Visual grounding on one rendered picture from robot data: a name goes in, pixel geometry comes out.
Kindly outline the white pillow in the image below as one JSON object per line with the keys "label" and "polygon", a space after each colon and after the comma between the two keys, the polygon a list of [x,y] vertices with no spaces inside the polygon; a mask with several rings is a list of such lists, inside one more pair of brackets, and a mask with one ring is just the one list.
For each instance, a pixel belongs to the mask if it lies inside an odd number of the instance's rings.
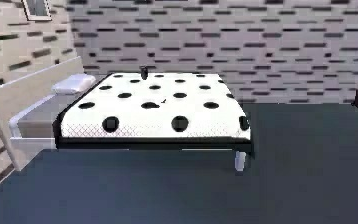
{"label": "white pillow", "polygon": [[75,74],[54,84],[52,86],[52,91],[55,94],[77,94],[90,88],[95,83],[95,81],[96,78],[92,75]]}

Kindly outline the white bed with black dots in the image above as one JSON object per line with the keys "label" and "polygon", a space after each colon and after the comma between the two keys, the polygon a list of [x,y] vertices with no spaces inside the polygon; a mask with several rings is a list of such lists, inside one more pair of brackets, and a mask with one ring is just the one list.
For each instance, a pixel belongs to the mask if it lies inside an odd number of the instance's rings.
{"label": "white bed with black dots", "polygon": [[0,85],[0,135],[16,169],[41,151],[232,150],[243,171],[254,155],[250,121],[217,74],[140,70],[92,75],[84,92],[52,86],[85,74],[75,57]]}

